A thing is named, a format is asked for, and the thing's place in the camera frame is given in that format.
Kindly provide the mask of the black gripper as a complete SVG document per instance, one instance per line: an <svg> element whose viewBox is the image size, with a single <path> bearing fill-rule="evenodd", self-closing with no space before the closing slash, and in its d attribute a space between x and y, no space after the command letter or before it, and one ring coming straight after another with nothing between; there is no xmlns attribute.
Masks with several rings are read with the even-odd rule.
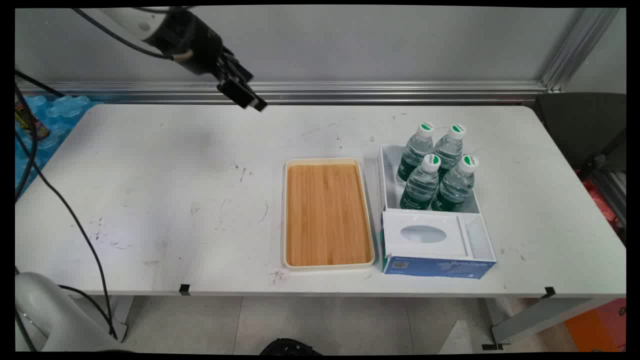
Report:
<svg viewBox="0 0 640 360"><path fill-rule="evenodd" d="M217 90L242 109L262 112L268 106L247 85L253 74L224 48L221 36L190 10L167 13L148 44L194 75L218 76Z"/></svg>

